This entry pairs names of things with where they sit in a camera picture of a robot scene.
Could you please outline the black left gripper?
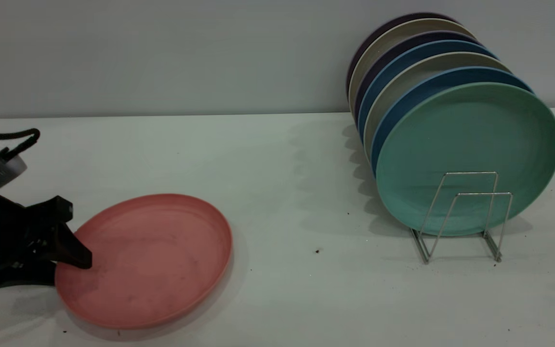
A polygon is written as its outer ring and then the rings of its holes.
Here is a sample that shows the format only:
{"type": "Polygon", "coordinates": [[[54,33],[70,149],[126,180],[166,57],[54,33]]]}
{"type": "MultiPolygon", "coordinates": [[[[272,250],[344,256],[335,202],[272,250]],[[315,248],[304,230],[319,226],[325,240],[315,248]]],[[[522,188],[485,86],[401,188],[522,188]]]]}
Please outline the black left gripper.
{"type": "Polygon", "coordinates": [[[93,254],[66,224],[72,217],[73,205],[60,196],[25,207],[0,195],[0,289],[54,286],[56,264],[35,261],[92,268],[93,254]]]}

